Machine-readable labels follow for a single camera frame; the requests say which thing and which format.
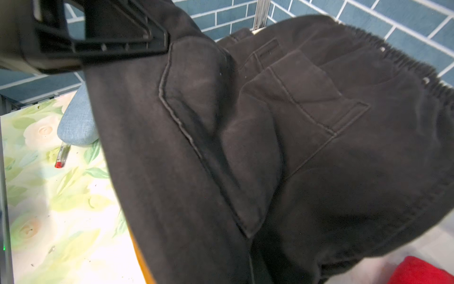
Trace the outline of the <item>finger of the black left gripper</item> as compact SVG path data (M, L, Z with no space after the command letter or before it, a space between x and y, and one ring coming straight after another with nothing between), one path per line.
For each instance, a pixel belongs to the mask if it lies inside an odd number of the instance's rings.
M64 1L33 1L37 54L57 60L111 60L168 51L168 32L138 1L84 1L85 36L70 35Z

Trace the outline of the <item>black garment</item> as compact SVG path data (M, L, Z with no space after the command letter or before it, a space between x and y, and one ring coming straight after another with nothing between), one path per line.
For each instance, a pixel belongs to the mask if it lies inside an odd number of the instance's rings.
M106 163L160 284L321 284L454 207L454 92L324 15L213 41L141 1L165 53L85 62Z

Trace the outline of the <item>brown garment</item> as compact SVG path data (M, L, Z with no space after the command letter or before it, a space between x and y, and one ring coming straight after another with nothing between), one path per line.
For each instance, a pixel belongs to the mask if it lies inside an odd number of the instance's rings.
M129 233L130 233L132 245L133 245L133 248L134 248L134 251L135 251L135 255L136 255L138 264L139 264L140 269L142 271L145 283L146 284L156 284L156 280L154 279L152 273L150 272L150 270L148 268L148 265L147 265L146 261L144 260L144 256L143 256L143 254L142 254L142 252L141 252L141 250L139 248L139 245L136 242L136 239L134 237L132 229L128 228L128 230L129 230Z

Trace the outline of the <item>red garment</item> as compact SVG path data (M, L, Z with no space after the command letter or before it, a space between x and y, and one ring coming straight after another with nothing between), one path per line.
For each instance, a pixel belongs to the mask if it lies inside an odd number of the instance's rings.
M406 257L394 270L388 284L454 284L454 276L417 257Z

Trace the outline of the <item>grey blue small object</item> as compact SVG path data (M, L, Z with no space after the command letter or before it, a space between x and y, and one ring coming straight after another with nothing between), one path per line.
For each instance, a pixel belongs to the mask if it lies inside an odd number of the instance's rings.
M82 84L69 103L57 128L62 142L88 146L99 138L86 84Z

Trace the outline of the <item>red capped small pen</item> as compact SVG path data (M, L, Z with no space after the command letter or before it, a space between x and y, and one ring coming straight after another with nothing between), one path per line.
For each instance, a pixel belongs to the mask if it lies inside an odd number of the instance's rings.
M56 162L54 167L57 169L61 169L65 166L66 160L69 154L70 145L63 142L60 146L59 152L57 154Z

